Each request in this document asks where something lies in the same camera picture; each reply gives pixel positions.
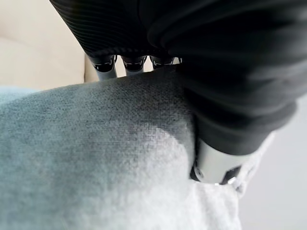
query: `gray fabric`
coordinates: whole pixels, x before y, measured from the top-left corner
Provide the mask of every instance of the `gray fabric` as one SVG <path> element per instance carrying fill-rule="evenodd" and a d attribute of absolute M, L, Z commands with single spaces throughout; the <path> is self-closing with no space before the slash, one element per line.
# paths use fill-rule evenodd
<path fill-rule="evenodd" d="M 240 229 L 240 189 L 189 178 L 193 117 L 173 73 L 0 104 L 0 229 Z"/>

